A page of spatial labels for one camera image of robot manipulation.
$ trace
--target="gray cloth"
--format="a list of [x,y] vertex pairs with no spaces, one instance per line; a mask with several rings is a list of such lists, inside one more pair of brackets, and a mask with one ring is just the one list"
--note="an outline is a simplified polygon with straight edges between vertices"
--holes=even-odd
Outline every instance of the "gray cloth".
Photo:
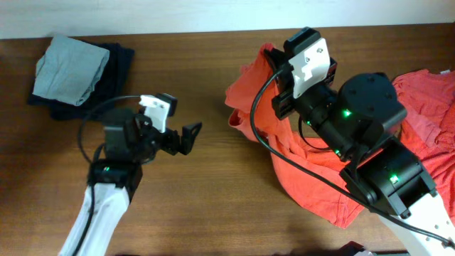
[[80,106],[95,90],[109,51],[65,36],[55,36],[36,63],[33,94]]

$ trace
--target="red cloth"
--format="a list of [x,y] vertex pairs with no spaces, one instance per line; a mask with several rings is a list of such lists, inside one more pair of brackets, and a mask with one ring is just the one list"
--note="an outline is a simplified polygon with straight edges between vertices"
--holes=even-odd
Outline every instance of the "red cloth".
[[[264,44],[256,61],[243,67],[242,76],[226,91],[225,104],[235,109],[229,125],[252,141],[257,140],[250,126],[251,104],[261,86],[272,75],[263,54],[264,49],[272,48],[272,44]],[[409,112],[403,123],[402,141],[423,160],[454,221],[455,198],[451,190],[455,182],[455,73],[431,75],[421,70],[397,78],[395,87],[400,102]],[[344,188],[345,182],[339,171],[346,163],[339,161],[331,151],[319,151],[305,144],[299,134],[291,130],[288,119],[279,121],[271,104],[277,94],[277,85],[273,82],[258,105],[255,115],[257,128],[267,134],[269,144],[283,155]],[[326,146],[319,138],[307,140],[317,147]],[[362,206],[273,154],[272,161],[279,182],[302,208],[341,228],[348,227],[362,211]]]

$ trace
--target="white wall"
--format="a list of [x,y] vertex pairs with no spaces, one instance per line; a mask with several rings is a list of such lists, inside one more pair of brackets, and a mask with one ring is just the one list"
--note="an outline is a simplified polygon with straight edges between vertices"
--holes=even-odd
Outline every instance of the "white wall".
[[0,0],[0,38],[455,21],[455,0]]

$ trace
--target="wooden table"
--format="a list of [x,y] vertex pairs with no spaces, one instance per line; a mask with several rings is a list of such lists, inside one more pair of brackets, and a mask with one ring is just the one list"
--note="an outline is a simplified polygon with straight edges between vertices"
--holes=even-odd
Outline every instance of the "wooden table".
[[[296,30],[91,36],[136,50],[125,94],[167,92],[179,99],[168,125],[203,122],[193,152],[161,152],[144,167],[108,254],[271,255],[294,248],[338,248],[354,240],[371,250],[400,241],[363,211],[346,230],[300,208],[281,188],[270,155],[228,126],[225,89],[265,42],[282,46]],[[336,87],[353,75],[390,78],[455,68],[454,25],[322,28],[338,61]],[[56,255],[80,210],[87,163],[77,149],[80,120],[56,122],[25,100],[50,39],[0,41],[0,254]],[[85,132],[92,151],[100,125]]]

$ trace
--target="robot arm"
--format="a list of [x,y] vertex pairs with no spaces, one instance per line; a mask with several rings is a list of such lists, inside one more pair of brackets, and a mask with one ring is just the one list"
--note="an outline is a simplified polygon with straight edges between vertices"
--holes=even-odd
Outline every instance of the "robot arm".
[[[330,86],[337,63],[311,28],[287,40],[284,52],[265,54],[274,72],[281,71],[280,93],[272,100],[275,115],[284,119],[297,111],[341,161],[348,161],[340,175],[352,195],[402,223],[455,238],[432,177],[393,136],[407,112],[385,74],[356,75],[335,92]],[[380,219],[413,256],[455,255],[437,239]]]
[[60,256],[104,255],[139,186],[141,165],[152,161],[160,149],[171,155],[191,152],[202,124],[183,127],[182,136],[166,128],[176,98],[142,95],[139,104],[143,106],[139,114],[114,109],[103,117],[106,159],[95,157],[90,165],[84,202]]

